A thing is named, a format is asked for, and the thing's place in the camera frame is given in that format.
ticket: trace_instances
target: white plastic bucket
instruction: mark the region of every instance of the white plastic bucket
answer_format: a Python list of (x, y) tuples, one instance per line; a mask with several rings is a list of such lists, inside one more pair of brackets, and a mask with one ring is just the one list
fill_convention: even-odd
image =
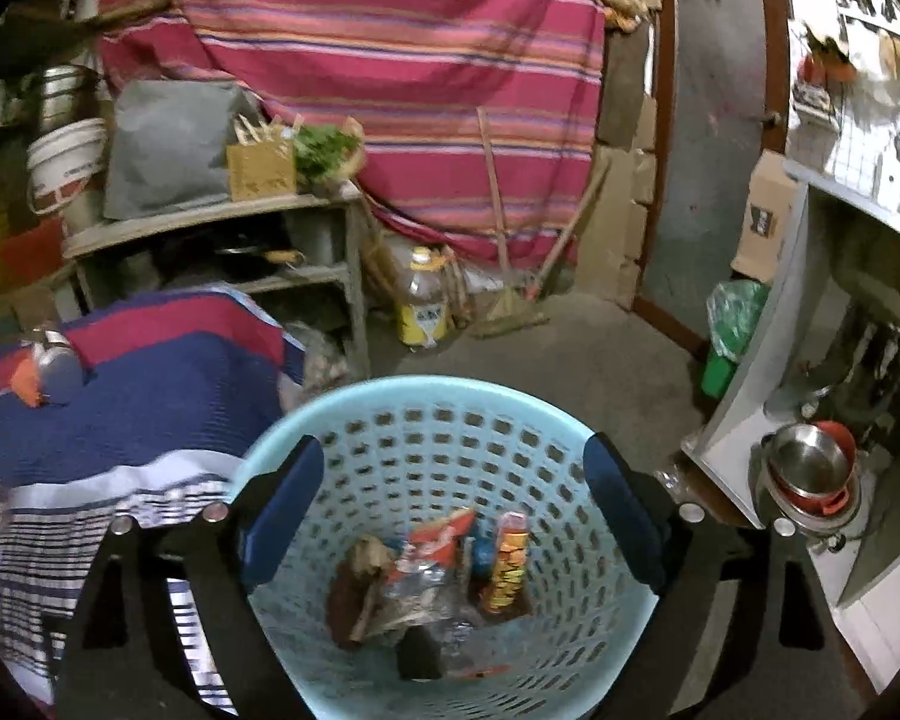
[(36, 215), (62, 213), (66, 234), (103, 219), (106, 125), (84, 119), (44, 135), (26, 150), (29, 205)]

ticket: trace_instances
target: green trash bin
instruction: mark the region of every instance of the green trash bin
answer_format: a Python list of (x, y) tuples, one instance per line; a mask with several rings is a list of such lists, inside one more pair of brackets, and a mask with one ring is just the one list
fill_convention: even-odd
[(710, 325), (710, 352), (703, 369), (701, 389), (722, 398), (754, 336), (770, 289), (749, 279), (724, 281), (706, 298)]

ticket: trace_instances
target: green leafy vegetable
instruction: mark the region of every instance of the green leafy vegetable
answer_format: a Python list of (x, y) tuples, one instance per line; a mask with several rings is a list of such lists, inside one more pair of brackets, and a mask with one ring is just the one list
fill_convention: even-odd
[(354, 149), (360, 138), (340, 132), (330, 124), (304, 124), (296, 134), (296, 172), (309, 181), (331, 175)]

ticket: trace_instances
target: wooden door frame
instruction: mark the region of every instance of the wooden door frame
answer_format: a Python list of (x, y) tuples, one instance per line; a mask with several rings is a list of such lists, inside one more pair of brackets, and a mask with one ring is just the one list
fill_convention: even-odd
[[(656, 57), (653, 70), (653, 94), (656, 98), (656, 177), (653, 183), (653, 203), (647, 215), (647, 233), (638, 264), (640, 280), (650, 261), (656, 238), (656, 225), (663, 207), (667, 180), (667, 161), (670, 156), (674, 117), (674, 81), (677, 71), (677, 0), (663, 0), (656, 23)], [(764, 128), (761, 148), (783, 153), (787, 141), (787, 117), (790, 111), (790, 39), (787, 19), (790, 0), (763, 0), (766, 35), (767, 72), (764, 89), (764, 109), (780, 114), (779, 121)], [(698, 336), (678, 322), (658, 305), (640, 295), (634, 298), (634, 312), (653, 325), (663, 335), (689, 351), (694, 357), (706, 358), (710, 346), (708, 338)]]

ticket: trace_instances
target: green plastic bag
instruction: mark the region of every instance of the green plastic bag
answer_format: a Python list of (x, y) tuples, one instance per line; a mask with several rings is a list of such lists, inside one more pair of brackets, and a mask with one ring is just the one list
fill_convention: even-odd
[(724, 281), (706, 298), (710, 342), (721, 357), (739, 364), (756, 330), (770, 288), (758, 281)]

